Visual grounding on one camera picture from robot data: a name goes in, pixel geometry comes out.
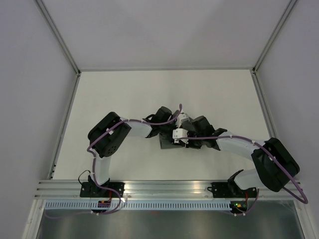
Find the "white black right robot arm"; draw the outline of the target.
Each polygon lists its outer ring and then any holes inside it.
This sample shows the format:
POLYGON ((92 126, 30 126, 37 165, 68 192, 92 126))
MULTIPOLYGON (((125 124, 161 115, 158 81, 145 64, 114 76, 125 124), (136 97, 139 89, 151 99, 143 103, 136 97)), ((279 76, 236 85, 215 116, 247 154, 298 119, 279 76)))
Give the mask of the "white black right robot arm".
POLYGON ((257 140, 235 135, 224 129, 215 129, 204 116, 183 122, 187 130, 187 147, 201 148, 205 145, 218 151, 227 151, 249 159, 255 168, 241 169, 231 175, 227 182, 230 195, 238 197, 249 188, 265 186, 279 192, 300 172, 300 167, 277 138, 257 140))

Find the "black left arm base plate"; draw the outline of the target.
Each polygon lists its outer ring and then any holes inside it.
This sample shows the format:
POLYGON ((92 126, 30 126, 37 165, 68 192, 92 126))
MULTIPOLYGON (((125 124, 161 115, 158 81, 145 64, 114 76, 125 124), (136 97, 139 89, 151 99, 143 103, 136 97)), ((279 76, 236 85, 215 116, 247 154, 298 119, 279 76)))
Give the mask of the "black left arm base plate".
POLYGON ((80 198, 118 198, 124 193, 124 182, 109 182, 102 187, 110 188, 102 189, 94 182, 83 182, 80 190, 80 198))

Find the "grey cloth napkin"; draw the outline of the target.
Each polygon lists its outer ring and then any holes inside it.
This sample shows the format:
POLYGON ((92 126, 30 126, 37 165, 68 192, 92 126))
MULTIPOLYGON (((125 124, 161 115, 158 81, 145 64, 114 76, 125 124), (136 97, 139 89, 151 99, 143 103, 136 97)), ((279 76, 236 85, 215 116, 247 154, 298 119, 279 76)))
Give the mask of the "grey cloth napkin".
MULTIPOLYGON (((194 136, 194 133, 196 132, 194 125, 193 125, 192 118, 189 118, 189 121, 183 122, 182 126, 180 128, 186 129, 188 131, 188 137, 194 136)), ((185 144, 183 142, 177 143, 177 144, 176 143, 174 143, 174 144, 160 144, 161 149, 173 149, 173 148, 180 148, 180 147, 184 147, 184 146, 185 146, 185 144)))

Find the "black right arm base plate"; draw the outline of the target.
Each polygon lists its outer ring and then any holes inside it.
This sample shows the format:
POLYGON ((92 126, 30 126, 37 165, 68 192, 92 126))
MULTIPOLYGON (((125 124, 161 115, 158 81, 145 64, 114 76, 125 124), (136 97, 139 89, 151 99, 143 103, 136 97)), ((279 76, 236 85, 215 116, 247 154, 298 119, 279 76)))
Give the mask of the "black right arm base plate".
POLYGON ((246 199, 255 198, 257 196, 256 188, 248 188, 246 190, 240 189, 236 184, 228 182, 212 182, 207 190, 212 193, 213 198, 239 198, 246 199))

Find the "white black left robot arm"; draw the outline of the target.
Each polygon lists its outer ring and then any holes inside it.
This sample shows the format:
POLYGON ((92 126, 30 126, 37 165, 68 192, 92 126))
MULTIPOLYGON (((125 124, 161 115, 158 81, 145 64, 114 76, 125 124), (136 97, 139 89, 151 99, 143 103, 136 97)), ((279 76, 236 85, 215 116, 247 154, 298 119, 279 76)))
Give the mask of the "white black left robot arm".
POLYGON ((182 105, 173 113, 162 106, 155 114, 144 119, 126 119, 115 112, 109 112, 88 133, 87 151, 93 155, 92 171, 88 181, 91 191, 97 197, 104 197, 109 191, 111 157, 126 137, 152 138, 159 134, 172 135, 182 105))

